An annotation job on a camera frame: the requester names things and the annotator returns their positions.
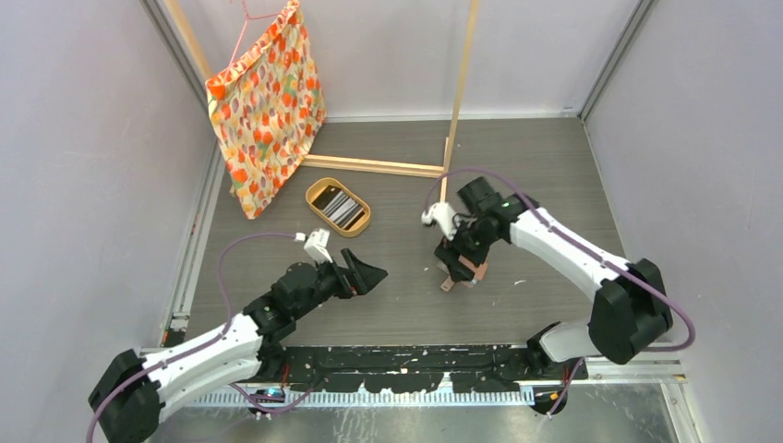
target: wooden frame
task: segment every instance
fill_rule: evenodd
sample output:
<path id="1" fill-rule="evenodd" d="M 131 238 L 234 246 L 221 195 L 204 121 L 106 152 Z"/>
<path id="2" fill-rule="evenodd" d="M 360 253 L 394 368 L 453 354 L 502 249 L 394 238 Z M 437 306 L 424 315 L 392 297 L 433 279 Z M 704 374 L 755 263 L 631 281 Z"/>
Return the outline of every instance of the wooden frame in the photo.
<path id="1" fill-rule="evenodd" d="M 468 14 L 467 31 L 463 48 L 462 63 L 460 65 L 460 76 L 457 81 L 457 93 L 454 98 L 454 107 L 452 110 L 452 122 L 449 126 L 449 135 L 446 137 L 446 145 L 443 150 L 443 165 L 416 164 L 404 162 L 382 162 L 377 160 L 355 159 L 349 157 L 332 157 L 327 155 L 308 154 L 302 162 L 305 166 L 317 168 L 344 169 L 348 171 L 361 171 L 379 174 L 399 174 L 411 175 L 415 177 L 437 178 L 447 173 L 452 162 L 452 152 L 454 149 L 454 137 L 457 131 L 457 120 L 460 114 L 460 104 L 463 99 L 464 83 L 467 77 L 468 60 L 470 58 L 470 48 L 473 41 L 473 31 L 476 26 L 476 12 L 478 10 L 479 0 L 471 0 L 470 12 Z M 179 4 L 179 0 L 163 0 L 163 6 L 167 9 L 169 16 L 174 22 L 176 33 L 179 35 L 185 49 L 189 54 L 191 62 L 201 75 L 201 80 L 206 81 L 214 75 L 207 57 L 201 49 L 190 22 L 187 21 L 185 11 Z M 446 178 L 444 177 L 440 184 L 440 201 L 446 198 Z"/>

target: orange patterned cloth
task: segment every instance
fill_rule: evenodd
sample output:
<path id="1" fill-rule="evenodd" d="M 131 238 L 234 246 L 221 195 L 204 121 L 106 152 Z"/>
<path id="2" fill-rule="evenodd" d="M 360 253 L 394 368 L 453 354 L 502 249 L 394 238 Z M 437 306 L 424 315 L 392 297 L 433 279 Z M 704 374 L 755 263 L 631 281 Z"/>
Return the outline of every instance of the orange patterned cloth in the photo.
<path id="1" fill-rule="evenodd" d="M 236 196 L 255 219 L 304 160 L 326 118 L 298 0 L 206 86 Z"/>

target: white wall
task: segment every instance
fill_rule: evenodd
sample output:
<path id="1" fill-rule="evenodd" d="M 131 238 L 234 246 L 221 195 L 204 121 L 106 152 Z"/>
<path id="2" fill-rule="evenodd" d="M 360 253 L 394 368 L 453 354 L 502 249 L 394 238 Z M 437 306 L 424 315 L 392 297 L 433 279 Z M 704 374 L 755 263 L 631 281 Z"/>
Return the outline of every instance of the white wall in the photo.
<path id="1" fill-rule="evenodd" d="M 631 257 L 693 316 L 709 442 L 780 441 L 783 3 L 661 1 L 588 121 Z"/>
<path id="2" fill-rule="evenodd" d="M 139 2 L 12 2 L 0 41 L 0 440 L 84 441 L 160 334 L 214 134 Z"/>
<path id="3" fill-rule="evenodd" d="M 212 69 L 231 58 L 239 0 L 180 0 Z M 248 0 L 251 14 L 284 0 Z M 470 0 L 302 0 L 330 117 L 451 115 Z M 483 0 L 463 114 L 578 112 L 636 0 Z M 251 22 L 241 51 L 273 18 Z"/>

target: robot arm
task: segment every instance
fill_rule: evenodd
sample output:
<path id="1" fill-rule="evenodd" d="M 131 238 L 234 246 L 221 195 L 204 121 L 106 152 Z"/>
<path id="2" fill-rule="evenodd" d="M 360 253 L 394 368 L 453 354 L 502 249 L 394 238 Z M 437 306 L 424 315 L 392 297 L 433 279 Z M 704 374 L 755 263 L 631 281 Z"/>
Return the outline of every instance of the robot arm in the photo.
<path id="1" fill-rule="evenodd" d="M 422 223 L 437 224 L 443 231 L 435 255 L 446 265 L 453 281 L 474 278 L 474 272 L 460 257 L 480 266 L 487 259 L 489 247 L 502 239 L 542 258 L 572 281 L 593 304 L 590 318 L 550 325 L 528 341 L 533 366 L 546 367 L 597 354 L 623 365 L 671 328 L 667 306 L 606 267 L 611 262 L 663 293 L 660 271 L 649 260 L 630 263 L 601 250 L 531 200 L 538 215 L 550 226 L 577 241 L 567 242 L 517 196 L 502 198 L 484 177 L 470 182 L 457 194 L 469 214 L 460 214 L 445 202 L 435 203 L 422 214 Z M 601 257 L 602 261 L 592 256 Z"/>
<path id="2" fill-rule="evenodd" d="M 347 268 L 337 266 L 326 250 L 329 232 L 318 230 L 305 242 L 316 261 L 291 265 L 271 290 L 236 314 L 222 338 L 197 353 L 153 370 L 114 398 L 100 418 L 108 440 L 140 442 L 158 424 L 196 398 L 256 374 L 280 369 L 280 340 L 294 332 L 296 321 L 329 298 L 352 298 L 372 290 L 387 272 L 360 261 L 350 249 L 341 251 Z M 193 350 L 222 334 L 223 325 L 159 353 L 139 357 L 120 353 L 89 397 L 93 411 L 125 380 L 175 355 Z"/>

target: wooden tray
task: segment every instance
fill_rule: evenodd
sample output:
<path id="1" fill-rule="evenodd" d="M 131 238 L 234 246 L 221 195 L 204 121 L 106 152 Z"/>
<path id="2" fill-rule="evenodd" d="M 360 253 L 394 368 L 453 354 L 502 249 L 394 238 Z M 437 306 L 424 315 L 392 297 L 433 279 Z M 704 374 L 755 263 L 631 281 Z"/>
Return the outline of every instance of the wooden tray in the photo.
<path id="1" fill-rule="evenodd" d="M 336 224 L 334 224 L 329 218 L 323 214 L 318 208 L 313 206 L 313 202 L 316 200 L 316 198 L 320 195 L 321 192 L 323 192 L 324 189 L 326 189 L 326 186 L 334 186 L 339 189 L 342 189 L 342 191 L 347 194 L 350 198 L 355 200 L 356 203 L 359 204 L 359 206 L 362 207 L 362 209 L 365 212 L 365 215 L 363 215 L 359 220 L 354 223 L 353 226 L 351 226 L 351 229 L 349 230 L 343 230 L 340 229 Z M 367 226 L 369 225 L 369 206 L 367 203 L 364 202 L 361 198 L 357 197 L 356 194 L 351 192 L 350 189 L 343 186 L 342 183 L 338 182 L 337 180 L 331 178 L 331 177 L 324 177 L 318 180 L 318 182 L 314 183 L 313 186 L 307 189 L 307 192 L 305 193 L 305 200 L 307 200 L 307 205 L 310 206 L 310 208 L 318 214 L 319 217 L 321 217 L 322 220 L 326 222 L 334 231 L 336 231 L 339 235 L 342 235 L 343 237 L 356 237 L 357 235 L 361 234 L 362 231 L 367 229 Z"/>

